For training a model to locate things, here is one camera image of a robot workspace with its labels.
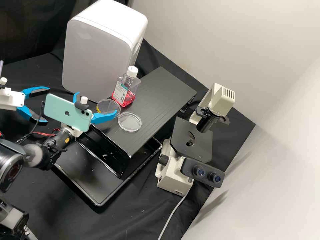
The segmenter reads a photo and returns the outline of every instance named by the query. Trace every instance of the white cable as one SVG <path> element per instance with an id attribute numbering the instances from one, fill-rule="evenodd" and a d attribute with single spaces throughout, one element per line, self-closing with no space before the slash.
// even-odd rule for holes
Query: white cable
<path id="1" fill-rule="evenodd" d="M 170 216 L 169 216 L 166 224 L 164 225 L 164 227 L 163 227 L 163 229 L 162 229 L 162 231 L 161 231 L 161 233 L 160 233 L 160 235 L 159 235 L 159 237 L 158 237 L 158 240 L 161 239 L 164 231 L 166 230 L 166 228 L 167 228 L 167 226 L 168 226 L 168 224 L 169 224 L 169 222 L 170 222 L 171 217 L 173 216 L 173 214 L 174 214 L 174 212 L 177 210 L 177 208 L 180 206 L 180 204 L 183 202 L 183 200 L 186 198 L 186 196 L 188 195 L 189 191 L 190 191 L 190 189 L 187 191 L 186 195 L 184 195 L 183 198 L 181 198 L 180 202 L 176 205 L 176 207 L 172 210 L 172 212 L 171 212 L 171 214 L 170 214 Z"/>

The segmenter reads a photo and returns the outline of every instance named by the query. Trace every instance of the mint green smartphone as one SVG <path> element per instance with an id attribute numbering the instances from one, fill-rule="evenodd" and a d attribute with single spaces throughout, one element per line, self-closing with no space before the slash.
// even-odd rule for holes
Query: mint green smartphone
<path id="1" fill-rule="evenodd" d="M 92 117 L 90 109 L 81 111 L 74 103 L 51 93 L 46 96 L 44 114 L 83 132 L 88 131 Z"/>

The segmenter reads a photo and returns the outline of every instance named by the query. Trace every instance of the empty petri dish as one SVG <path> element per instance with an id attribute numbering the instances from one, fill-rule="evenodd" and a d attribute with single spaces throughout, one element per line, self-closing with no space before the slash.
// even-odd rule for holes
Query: empty petri dish
<path id="1" fill-rule="evenodd" d="M 141 128 L 141 118 L 132 112 L 121 113 L 118 117 L 119 126 L 127 132 L 135 132 Z"/>
<path id="2" fill-rule="evenodd" d="M 97 104 L 96 109 L 98 113 L 102 113 L 102 114 L 110 114 L 110 113 L 113 113 L 114 110 L 117 110 L 115 118 L 118 117 L 121 112 L 120 105 L 111 99 L 100 100 Z"/>

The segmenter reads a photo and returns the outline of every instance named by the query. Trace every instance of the flask label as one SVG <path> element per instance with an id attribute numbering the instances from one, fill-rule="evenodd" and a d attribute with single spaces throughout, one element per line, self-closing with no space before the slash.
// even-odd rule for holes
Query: flask label
<path id="1" fill-rule="evenodd" d="M 121 82 L 117 81 L 117 85 L 114 89 L 113 98 L 117 100 L 117 102 L 123 104 L 124 99 L 126 98 L 128 92 L 128 88 L 123 85 Z"/>

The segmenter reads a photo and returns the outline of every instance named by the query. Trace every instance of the white speaker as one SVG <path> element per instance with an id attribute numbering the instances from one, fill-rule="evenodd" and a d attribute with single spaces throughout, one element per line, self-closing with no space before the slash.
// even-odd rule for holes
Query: white speaker
<path id="1" fill-rule="evenodd" d="M 98 102 L 134 65 L 147 18 L 114 0 L 99 0 L 67 25 L 62 85 Z"/>

